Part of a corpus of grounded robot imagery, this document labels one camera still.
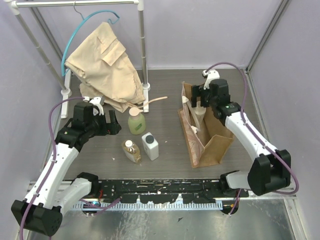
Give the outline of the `beige cylindrical bottle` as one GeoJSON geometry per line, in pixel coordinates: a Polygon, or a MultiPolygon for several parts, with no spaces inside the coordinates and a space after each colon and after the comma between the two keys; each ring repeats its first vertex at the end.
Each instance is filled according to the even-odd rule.
{"type": "Polygon", "coordinates": [[[206,108],[201,106],[201,102],[196,102],[196,107],[193,108],[195,116],[197,118],[197,124],[196,124],[196,132],[199,133],[201,131],[201,127],[204,123],[204,116],[206,114],[206,108]]]}

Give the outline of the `green lotion pump bottle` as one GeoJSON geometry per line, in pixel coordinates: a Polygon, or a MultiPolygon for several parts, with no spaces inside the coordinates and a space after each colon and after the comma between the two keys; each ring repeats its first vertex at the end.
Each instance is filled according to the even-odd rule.
{"type": "Polygon", "coordinates": [[[133,135],[142,134],[146,130],[146,120],[143,110],[137,107],[129,109],[128,127],[133,135]]]}

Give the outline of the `clear amber liquid bottle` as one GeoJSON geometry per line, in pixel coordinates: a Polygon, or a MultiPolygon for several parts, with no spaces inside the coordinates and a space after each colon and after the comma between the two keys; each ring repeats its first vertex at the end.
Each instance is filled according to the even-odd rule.
{"type": "Polygon", "coordinates": [[[140,149],[132,140],[125,140],[122,143],[122,149],[130,161],[136,164],[141,163],[140,149]]]}

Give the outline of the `brown canvas bag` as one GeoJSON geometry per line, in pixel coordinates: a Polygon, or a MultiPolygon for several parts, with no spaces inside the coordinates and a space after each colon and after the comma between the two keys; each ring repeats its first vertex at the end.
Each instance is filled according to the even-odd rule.
{"type": "Polygon", "coordinates": [[[205,110],[203,119],[197,128],[195,116],[189,107],[191,89],[191,84],[182,83],[182,108],[178,110],[191,167],[200,168],[221,164],[235,137],[214,117],[209,107],[205,110]]]}

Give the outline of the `white bottle black cap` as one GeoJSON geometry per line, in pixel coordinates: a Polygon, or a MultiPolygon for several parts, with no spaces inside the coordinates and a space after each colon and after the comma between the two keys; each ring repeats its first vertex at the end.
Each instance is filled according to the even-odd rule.
{"type": "Polygon", "coordinates": [[[159,143],[154,136],[148,132],[141,137],[143,149],[149,159],[154,161],[159,157],[159,143]]]}

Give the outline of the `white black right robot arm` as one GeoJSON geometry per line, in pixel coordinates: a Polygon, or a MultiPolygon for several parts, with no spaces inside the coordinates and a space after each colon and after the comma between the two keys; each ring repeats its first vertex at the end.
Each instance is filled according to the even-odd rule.
{"type": "Polygon", "coordinates": [[[225,79],[213,79],[191,87],[191,105],[197,101],[204,108],[211,108],[214,117],[221,122],[243,145],[252,160],[248,172],[235,170],[222,174],[219,191],[231,197],[237,189],[251,190],[261,196],[279,192],[291,183],[291,155],[269,143],[249,121],[241,106],[231,101],[229,86],[225,79]]]}

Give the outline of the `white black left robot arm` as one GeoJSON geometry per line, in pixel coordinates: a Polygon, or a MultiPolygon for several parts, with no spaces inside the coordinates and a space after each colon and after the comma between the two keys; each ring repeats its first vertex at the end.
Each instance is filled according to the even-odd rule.
{"type": "Polygon", "coordinates": [[[63,216],[80,199],[95,198],[101,192],[97,175],[82,172],[62,192],[59,187],[89,139],[116,135],[121,130],[114,110],[106,121],[101,97],[77,97],[73,117],[57,135],[51,135],[52,153],[32,190],[23,200],[15,200],[11,212],[20,226],[19,238],[29,230],[52,237],[60,228],[63,216]]]}

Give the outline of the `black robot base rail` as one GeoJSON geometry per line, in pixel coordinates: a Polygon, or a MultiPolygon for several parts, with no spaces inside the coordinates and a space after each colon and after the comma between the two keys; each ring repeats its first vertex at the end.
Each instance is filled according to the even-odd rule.
{"type": "Polygon", "coordinates": [[[174,203],[182,197],[184,204],[215,203],[218,198],[235,198],[238,190],[224,189],[217,179],[105,179],[100,180],[95,193],[86,199],[102,199],[123,204],[174,203]]]}

